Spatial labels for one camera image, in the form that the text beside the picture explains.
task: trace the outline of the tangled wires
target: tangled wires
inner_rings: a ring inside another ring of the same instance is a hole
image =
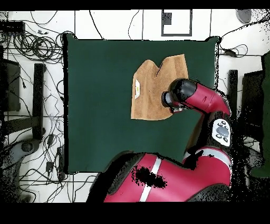
[[[50,64],[62,63],[63,58],[63,34],[71,34],[71,31],[64,31],[53,40],[48,36],[36,36],[28,31],[24,35],[13,37],[14,48],[24,57],[32,61],[42,61]]]

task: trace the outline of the black border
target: black border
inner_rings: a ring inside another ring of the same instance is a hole
[[[164,34],[164,10],[161,10],[161,36],[192,36],[192,10],[190,11],[189,33],[183,34]]]

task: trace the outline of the button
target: button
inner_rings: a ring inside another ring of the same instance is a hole
[[[225,127],[218,127],[216,131],[217,133],[221,134],[223,137],[229,136],[229,131]]]

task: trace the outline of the folded cloth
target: folded cloth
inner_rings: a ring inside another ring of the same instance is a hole
[[[167,57],[160,68],[146,60],[133,76],[131,119],[163,120],[172,114],[161,95],[178,78],[188,78],[185,55]]]

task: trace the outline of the black stand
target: black stand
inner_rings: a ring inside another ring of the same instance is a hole
[[[2,58],[0,58],[0,66],[3,65]],[[44,64],[34,65],[33,116],[4,122],[5,135],[31,127],[33,133],[33,139],[23,140],[3,150],[0,149],[0,200],[4,202],[25,201],[20,197],[19,171],[24,157],[38,150],[45,133],[43,128],[43,79],[45,71],[46,66]],[[5,72],[1,71],[0,77],[4,76]]]

